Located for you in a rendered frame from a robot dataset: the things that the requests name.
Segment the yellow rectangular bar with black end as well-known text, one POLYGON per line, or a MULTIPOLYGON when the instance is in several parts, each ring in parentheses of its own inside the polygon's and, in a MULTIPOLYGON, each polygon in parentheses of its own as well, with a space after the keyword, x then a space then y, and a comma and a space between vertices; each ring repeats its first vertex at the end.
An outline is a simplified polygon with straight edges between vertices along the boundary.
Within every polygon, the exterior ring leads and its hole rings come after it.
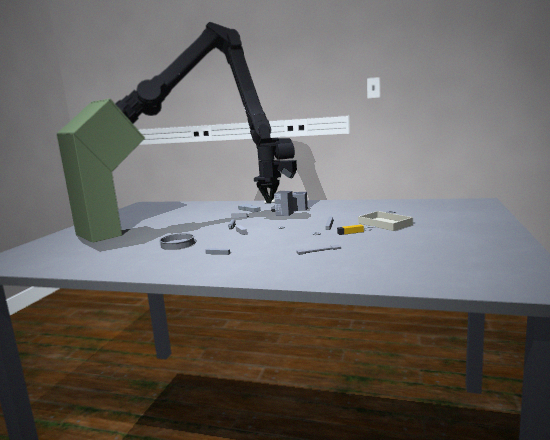
MULTIPOLYGON (((372 226, 372 227, 376 227, 376 226, 372 226)), ((364 228, 372 228, 372 227, 364 227, 363 225, 337 227, 337 234, 343 235, 343 234, 359 233, 359 232, 364 232, 364 228)))

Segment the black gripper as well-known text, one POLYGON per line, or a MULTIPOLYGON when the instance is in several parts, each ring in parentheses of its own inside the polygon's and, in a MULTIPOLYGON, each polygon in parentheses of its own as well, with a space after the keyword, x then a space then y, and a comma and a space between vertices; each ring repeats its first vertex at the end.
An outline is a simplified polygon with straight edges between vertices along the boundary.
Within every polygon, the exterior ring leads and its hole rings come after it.
POLYGON ((281 173, 275 177, 264 177, 263 172, 263 163, 267 162, 274 162, 275 160, 268 160, 268 161, 258 161, 259 163, 259 176, 254 178, 254 182, 257 183, 257 187, 260 190, 261 194, 263 195, 266 203, 271 203, 272 199, 274 199, 274 193, 276 193, 277 188, 280 184, 279 180, 277 180, 278 177, 281 177, 281 173), (270 196, 268 194, 267 188, 270 188, 270 196))

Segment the white shallow rectangular tray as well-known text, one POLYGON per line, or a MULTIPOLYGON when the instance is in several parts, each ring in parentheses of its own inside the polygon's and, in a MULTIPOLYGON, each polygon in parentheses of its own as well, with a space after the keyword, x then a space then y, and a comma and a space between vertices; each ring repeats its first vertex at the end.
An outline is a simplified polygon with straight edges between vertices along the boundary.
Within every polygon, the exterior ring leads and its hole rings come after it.
POLYGON ((395 231, 413 225, 413 217, 376 211, 358 216, 358 223, 395 231))

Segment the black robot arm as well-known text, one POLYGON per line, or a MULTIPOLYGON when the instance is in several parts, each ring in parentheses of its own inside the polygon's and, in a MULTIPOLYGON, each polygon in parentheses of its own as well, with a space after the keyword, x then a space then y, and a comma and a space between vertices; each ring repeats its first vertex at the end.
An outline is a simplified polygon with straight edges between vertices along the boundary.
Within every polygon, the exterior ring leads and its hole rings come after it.
POLYGON ((271 138, 271 126, 252 81, 240 35, 237 30, 229 29, 209 22, 202 34, 162 73, 151 80, 141 81, 137 86, 137 95, 134 90, 116 105, 133 124, 142 112, 149 116, 157 115, 161 111, 160 99, 163 102, 174 86, 211 50, 217 48, 225 54, 230 64, 245 108, 250 133, 258 150, 258 161, 274 160, 274 156, 277 159, 274 162, 263 163, 264 177, 275 177, 281 172, 288 178, 293 178, 297 170, 296 160, 281 160, 294 158, 292 140, 271 138))

